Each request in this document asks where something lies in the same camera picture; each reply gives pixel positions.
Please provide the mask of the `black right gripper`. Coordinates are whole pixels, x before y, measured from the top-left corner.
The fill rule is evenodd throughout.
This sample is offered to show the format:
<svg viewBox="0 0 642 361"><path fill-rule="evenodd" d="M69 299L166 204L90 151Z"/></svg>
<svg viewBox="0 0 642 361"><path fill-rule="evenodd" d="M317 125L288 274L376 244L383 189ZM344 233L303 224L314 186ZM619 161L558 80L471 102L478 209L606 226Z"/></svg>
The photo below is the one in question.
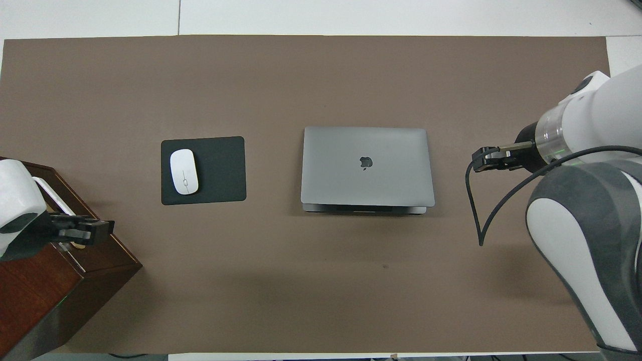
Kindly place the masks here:
<svg viewBox="0 0 642 361"><path fill-rule="evenodd" d="M536 128L537 122L525 126L525 128L518 133L515 141L510 144L510 146L514 146L514 144L520 142L529 142L531 144L530 147L506 150L510 155L506 155L505 157L498 146L484 146L479 148L473 153L472 171L480 173L482 171L501 168L502 170L525 169L530 173L535 173L545 167L545 161L536 146Z"/></svg>

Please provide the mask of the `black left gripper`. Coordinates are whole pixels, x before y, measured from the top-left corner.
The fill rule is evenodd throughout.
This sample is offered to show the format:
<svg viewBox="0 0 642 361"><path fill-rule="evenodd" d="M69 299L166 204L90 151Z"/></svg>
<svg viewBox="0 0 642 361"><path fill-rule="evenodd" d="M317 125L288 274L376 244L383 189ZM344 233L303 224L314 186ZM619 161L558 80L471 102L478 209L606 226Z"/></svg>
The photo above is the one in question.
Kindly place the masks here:
<svg viewBox="0 0 642 361"><path fill-rule="evenodd" d="M72 244L76 248L105 242L114 231L113 220L68 214L48 214L51 222L50 242Z"/></svg>

